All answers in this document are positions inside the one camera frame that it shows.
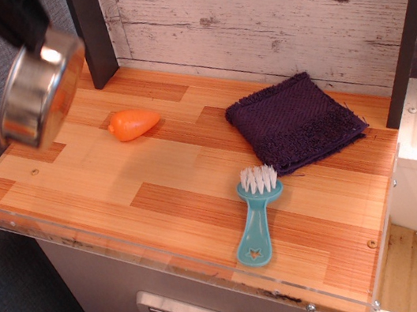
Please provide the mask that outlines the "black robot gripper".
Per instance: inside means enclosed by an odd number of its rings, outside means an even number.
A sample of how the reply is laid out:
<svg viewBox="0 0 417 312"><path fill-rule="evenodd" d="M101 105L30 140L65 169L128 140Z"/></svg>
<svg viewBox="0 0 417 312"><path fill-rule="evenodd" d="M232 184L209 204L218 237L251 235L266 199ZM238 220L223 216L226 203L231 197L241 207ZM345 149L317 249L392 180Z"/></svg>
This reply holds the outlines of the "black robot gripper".
<svg viewBox="0 0 417 312"><path fill-rule="evenodd" d="M40 52L49 26L40 0L0 0L0 36L10 45Z"/></svg>

